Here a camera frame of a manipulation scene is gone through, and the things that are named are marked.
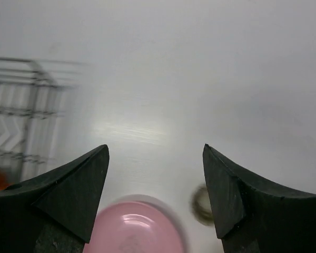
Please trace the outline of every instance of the pink dish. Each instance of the pink dish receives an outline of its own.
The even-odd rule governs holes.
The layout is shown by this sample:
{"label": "pink dish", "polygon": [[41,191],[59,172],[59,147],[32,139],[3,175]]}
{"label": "pink dish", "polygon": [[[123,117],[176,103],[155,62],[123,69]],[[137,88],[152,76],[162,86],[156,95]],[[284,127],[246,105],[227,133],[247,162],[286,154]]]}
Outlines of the pink dish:
{"label": "pink dish", "polygon": [[181,236],[156,208],[122,202],[99,213],[83,253],[184,253]]}

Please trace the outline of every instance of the round plate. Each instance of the round plate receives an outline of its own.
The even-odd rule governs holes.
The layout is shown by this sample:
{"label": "round plate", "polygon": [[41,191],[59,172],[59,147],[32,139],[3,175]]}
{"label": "round plate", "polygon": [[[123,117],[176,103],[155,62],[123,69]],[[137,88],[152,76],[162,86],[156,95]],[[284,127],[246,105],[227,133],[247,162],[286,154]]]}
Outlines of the round plate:
{"label": "round plate", "polygon": [[117,203],[95,220],[83,253],[184,253],[182,239],[171,221],[141,202]]}

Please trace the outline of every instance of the white table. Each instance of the white table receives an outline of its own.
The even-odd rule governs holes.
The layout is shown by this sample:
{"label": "white table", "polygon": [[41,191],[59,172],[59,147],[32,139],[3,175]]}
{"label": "white table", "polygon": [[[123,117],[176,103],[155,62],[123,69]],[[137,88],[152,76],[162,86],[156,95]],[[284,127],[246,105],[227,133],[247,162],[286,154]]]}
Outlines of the white table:
{"label": "white table", "polygon": [[316,193],[316,0],[0,1],[0,56],[87,64],[58,163],[108,144],[100,207],[156,197],[190,252],[222,252],[189,209],[205,143]]}

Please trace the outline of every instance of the black metal rack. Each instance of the black metal rack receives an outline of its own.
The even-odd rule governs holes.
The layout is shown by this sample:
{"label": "black metal rack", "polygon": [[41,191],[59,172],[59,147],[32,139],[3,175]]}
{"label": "black metal rack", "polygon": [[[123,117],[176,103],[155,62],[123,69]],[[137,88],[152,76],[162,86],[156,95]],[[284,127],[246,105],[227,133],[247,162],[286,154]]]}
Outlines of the black metal rack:
{"label": "black metal rack", "polygon": [[45,172],[67,88],[37,61],[0,57],[0,169],[10,181]]}

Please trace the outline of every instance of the dish rack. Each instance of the dish rack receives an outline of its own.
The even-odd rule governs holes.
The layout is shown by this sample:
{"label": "dish rack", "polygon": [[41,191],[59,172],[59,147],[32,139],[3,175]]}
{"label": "dish rack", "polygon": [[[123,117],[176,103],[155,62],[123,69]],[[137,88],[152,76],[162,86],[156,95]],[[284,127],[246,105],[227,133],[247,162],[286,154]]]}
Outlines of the dish rack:
{"label": "dish rack", "polygon": [[70,81],[53,78],[38,61],[0,57],[0,170],[10,182],[49,169]]}

